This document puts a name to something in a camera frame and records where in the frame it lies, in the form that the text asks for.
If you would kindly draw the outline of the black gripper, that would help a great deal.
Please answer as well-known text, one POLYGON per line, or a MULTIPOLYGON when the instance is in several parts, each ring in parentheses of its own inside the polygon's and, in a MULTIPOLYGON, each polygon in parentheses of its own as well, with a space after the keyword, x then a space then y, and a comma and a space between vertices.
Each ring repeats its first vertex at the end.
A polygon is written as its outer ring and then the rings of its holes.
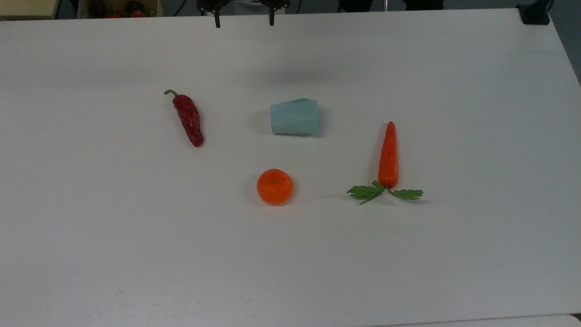
MULTIPOLYGON (((197 0, 197 10, 214 13, 216 27, 220 28, 220 10, 231 2, 232 0, 197 0)), ((275 24, 276 12, 288 8, 291 4, 290 0, 258 0, 258 2, 268 8, 268 23, 270 26, 275 24)))

